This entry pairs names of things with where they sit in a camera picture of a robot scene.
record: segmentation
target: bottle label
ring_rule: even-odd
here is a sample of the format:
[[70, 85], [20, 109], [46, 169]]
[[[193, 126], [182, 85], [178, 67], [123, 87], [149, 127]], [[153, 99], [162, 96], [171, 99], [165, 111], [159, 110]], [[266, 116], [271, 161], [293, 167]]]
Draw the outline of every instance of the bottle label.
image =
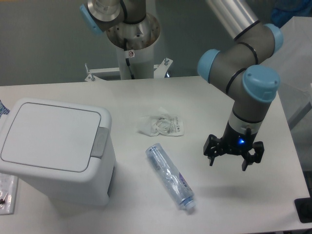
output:
[[10, 111], [2, 104], [0, 100], [0, 117], [1, 115], [7, 115]]
[[191, 187], [189, 186], [189, 184], [186, 182], [186, 180], [184, 179], [184, 177], [181, 175], [181, 173], [179, 173], [179, 178], [182, 182], [182, 184], [184, 185], [184, 187], [189, 190], [192, 191]]

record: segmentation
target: robotic arm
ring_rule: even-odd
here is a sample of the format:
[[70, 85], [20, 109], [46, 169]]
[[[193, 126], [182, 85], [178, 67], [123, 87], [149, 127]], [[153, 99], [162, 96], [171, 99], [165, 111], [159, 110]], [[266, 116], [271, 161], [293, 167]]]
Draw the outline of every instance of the robotic arm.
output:
[[145, 0], [88, 0], [80, 11], [95, 34], [106, 31], [117, 51], [121, 79], [154, 76], [154, 44], [160, 25], [146, 13]]
[[280, 84], [277, 72], [259, 64], [282, 46], [283, 35], [274, 25], [263, 25], [243, 0], [207, 2], [236, 45], [225, 53], [207, 51], [197, 71], [235, 102], [222, 138], [209, 135], [204, 155], [210, 166], [217, 156], [242, 155], [245, 171], [248, 165], [261, 162], [263, 142], [254, 143], [254, 139]]

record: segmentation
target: white packet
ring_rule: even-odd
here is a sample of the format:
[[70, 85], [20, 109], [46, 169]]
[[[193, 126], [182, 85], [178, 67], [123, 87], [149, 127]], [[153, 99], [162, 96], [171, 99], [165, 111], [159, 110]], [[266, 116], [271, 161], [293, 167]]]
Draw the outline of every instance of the white packet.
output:
[[184, 135], [184, 125], [180, 117], [173, 114], [159, 114], [141, 117], [137, 128], [140, 133], [154, 137], [162, 134], [169, 137]]

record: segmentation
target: bolt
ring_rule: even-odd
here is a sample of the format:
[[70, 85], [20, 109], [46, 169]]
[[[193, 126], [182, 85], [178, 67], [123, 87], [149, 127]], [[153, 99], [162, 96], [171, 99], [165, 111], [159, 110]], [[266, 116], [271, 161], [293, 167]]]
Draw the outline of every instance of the bolt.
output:
[[85, 63], [84, 66], [86, 67], [87, 74], [89, 74], [89, 73], [90, 73], [90, 70], [89, 70], [89, 68], [88, 68], [88, 65]]
[[90, 74], [90, 76], [91, 76], [91, 80], [92, 80], [92, 81], [95, 81], [95, 80], [96, 80], [96, 79], [94, 78], [94, 76], [93, 76], [92, 73]]

